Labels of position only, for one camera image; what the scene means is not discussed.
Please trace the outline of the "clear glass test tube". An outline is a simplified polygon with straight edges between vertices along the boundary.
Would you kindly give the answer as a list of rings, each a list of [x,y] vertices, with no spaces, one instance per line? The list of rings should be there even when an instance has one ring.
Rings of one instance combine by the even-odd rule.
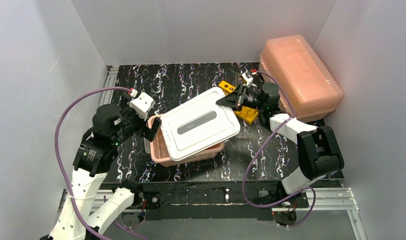
[[[240,74],[236,73],[234,78],[234,86],[237,87],[239,85],[239,82],[240,82]]]

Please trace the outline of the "pink plastic bin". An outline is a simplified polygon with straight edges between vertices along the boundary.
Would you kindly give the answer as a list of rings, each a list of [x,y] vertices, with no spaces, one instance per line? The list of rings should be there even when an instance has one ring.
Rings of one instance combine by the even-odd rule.
[[[151,159],[155,163],[161,164],[163,167],[171,167],[201,160],[212,159],[224,148],[224,143],[220,142],[181,161],[174,161],[169,155],[166,142],[160,129],[158,130],[155,139],[149,144]]]

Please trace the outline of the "white box lid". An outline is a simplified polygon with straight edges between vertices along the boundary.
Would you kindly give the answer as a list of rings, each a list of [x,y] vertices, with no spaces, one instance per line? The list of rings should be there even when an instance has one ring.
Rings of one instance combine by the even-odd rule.
[[[225,94],[213,87],[162,114],[160,130],[173,161],[182,161],[240,132],[230,107],[217,105]]]

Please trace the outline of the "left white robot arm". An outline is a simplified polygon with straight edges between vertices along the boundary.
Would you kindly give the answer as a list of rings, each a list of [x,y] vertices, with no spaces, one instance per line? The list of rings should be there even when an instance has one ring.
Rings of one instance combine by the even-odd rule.
[[[107,228],[123,210],[134,203],[142,185],[130,180],[122,182],[103,205],[92,212],[96,194],[106,178],[112,162],[118,157],[118,146],[133,135],[150,142],[156,137],[162,121],[155,117],[151,127],[137,112],[114,103],[97,108],[92,127],[82,136],[73,161],[68,195],[55,227],[44,240],[100,240]]]

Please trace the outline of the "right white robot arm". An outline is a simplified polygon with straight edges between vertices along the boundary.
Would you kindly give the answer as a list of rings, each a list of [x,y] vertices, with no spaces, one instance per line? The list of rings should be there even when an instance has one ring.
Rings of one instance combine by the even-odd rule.
[[[330,126],[317,127],[297,120],[279,109],[280,89],[275,83],[262,84],[251,94],[244,84],[217,100],[216,104],[234,111],[242,107],[257,109],[261,125],[297,145],[298,167],[282,179],[274,192],[254,200],[256,205],[272,205],[289,199],[312,183],[342,170],[345,166],[335,133]]]

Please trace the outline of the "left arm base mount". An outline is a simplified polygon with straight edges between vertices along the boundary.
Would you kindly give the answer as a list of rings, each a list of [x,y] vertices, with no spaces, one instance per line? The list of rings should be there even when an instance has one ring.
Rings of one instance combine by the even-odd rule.
[[[115,220],[115,224],[126,229],[134,229],[140,226],[146,219],[149,210],[160,208],[161,192],[144,191],[137,193],[134,203],[124,209]]]

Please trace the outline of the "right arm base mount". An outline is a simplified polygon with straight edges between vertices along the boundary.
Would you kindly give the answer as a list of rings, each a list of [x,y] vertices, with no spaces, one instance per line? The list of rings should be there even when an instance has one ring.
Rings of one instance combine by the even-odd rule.
[[[272,190],[261,190],[258,191],[257,197],[254,198],[254,203],[258,205],[271,204],[277,200],[276,197]],[[274,209],[281,209],[272,212],[273,220],[280,226],[290,227],[298,222],[297,210],[309,207],[306,193],[299,193],[273,207]]]

